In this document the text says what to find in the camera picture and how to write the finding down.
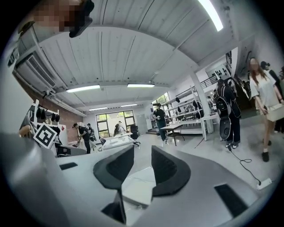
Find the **white power strip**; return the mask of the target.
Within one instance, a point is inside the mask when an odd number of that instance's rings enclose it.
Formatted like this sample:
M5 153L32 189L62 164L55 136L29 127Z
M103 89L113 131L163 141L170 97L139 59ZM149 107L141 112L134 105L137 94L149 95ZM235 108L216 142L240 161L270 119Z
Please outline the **white power strip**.
M272 184L272 180L270 178L267 178L264 181L259 181L256 187L258 190L262 190L271 184Z

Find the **black office chair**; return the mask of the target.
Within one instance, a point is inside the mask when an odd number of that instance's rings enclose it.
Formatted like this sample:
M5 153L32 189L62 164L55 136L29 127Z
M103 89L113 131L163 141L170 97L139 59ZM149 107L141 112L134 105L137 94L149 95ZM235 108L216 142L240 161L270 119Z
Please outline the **black office chair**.
M138 138L138 127L136 125L131 125L130 132L132 133L130 137L134 140L134 145L137 145L139 147L141 143L136 141Z

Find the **white box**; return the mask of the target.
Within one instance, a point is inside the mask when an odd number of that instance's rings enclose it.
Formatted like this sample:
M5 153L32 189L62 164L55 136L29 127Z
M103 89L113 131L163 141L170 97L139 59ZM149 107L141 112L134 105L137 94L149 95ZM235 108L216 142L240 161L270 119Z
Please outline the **white box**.
M283 104L277 104L270 108L267 114L267 119L269 121L275 122L277 120L280 120L284 118L284 105Z

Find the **white air conditioner unit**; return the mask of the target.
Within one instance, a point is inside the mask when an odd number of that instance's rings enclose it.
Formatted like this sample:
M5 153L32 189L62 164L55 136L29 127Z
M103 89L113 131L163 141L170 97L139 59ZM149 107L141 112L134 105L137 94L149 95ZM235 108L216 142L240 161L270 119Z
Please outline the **white air conditioner unit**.
M54 78L35 52L17 61L16 71L39 92L49 91L49 94L55 94L56 83Z

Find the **large window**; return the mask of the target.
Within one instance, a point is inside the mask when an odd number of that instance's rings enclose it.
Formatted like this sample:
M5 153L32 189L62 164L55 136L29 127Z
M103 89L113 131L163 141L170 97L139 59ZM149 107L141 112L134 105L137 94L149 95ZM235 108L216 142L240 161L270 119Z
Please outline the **large window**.
M113 112L96 115L99 137L107 138L114 136L115 125L121 121L126 133L130 132L130 126L135 124L132 110Z

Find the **white coat rack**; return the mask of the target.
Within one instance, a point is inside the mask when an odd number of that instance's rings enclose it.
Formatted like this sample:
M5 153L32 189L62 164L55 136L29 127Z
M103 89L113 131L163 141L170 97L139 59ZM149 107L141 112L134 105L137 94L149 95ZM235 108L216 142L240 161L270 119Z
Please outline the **white coat rack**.
M28 118L31 123L32 134L35 134L43 124L48 125L51 129L56 131L58 135L60 134L59 110L57 110L57 112L51 111L40 105L39 100L36 100L28 111Z

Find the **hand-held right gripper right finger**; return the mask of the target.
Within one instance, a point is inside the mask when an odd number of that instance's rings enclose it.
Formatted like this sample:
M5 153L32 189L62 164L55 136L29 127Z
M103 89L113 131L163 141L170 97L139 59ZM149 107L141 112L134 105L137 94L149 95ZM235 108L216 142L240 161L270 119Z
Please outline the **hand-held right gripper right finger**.
M151 219L251 219L265 201L247 182L206 158L152 146L152 167Z

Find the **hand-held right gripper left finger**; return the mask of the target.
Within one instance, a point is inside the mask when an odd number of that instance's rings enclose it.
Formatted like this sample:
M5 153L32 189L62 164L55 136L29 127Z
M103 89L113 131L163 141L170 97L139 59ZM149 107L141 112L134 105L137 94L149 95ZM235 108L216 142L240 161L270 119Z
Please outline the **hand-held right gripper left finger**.
M125 224L122 184L134 164L132 145L89 155L59 158L70 187L91 211Z

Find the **white shelving unit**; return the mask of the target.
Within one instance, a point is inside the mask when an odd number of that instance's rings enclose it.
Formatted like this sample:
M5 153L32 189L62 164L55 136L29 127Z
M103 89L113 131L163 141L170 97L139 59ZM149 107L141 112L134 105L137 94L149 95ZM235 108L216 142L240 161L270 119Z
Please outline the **white shelving unit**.
M203 134L201 118L204 116L198 92L194 86L162 104L166 125L180 125L174 132Z

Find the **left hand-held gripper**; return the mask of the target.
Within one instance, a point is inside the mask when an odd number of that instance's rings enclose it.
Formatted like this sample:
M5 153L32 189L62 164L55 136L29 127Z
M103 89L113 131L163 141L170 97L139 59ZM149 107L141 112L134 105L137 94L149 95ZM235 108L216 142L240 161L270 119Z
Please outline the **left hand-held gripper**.
M55 157L85 155L81 148L68 147L65 125L37 124L33 139L43 148L51 150Z

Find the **low white table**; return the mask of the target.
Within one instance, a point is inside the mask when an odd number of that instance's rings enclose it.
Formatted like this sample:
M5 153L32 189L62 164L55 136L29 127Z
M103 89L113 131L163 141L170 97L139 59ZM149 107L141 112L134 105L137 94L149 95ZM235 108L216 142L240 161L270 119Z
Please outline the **low white table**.
M101 147L102 151L133 144L134 140L131 138L131 135L132 133L123 133L106 138Z

